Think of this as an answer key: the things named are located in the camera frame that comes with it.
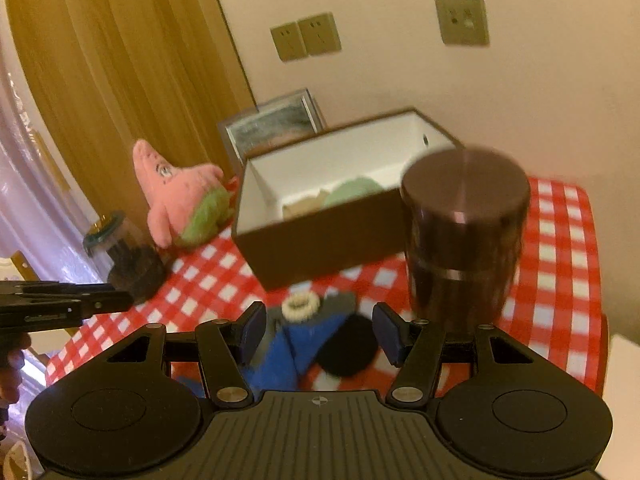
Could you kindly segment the person's left hand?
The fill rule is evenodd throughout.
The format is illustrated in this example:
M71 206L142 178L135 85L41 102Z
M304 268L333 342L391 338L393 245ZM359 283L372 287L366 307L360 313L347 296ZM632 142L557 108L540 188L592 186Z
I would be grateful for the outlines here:
M15 404L20 400L24 351L30 347L29 334L11 334L1 339L1 400Z

